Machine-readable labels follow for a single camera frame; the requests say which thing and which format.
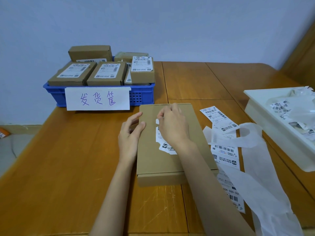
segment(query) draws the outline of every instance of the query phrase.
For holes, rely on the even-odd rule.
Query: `blue plastic basket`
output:
[[[128,85],[121,87],[131,87],[129,91],[130,106],[140,106],[142,104],[154,104],[153,89],[155,84],[150,85]],[[49,86],[45,83],[43,86],[47,92],[49,92],[57,102],[58,107],[66,107],[67,103],[65,101],[65,88],[63,86]],[[94,87],[113,87],[113,86],[89,86]]]

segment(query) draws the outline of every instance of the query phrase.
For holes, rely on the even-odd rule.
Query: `stack of packages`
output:
[[[148,53],[119,52],[112,61],[110,46],[73,46],[71,61],[48,80],[50,86],[121,86],[155,83]]]

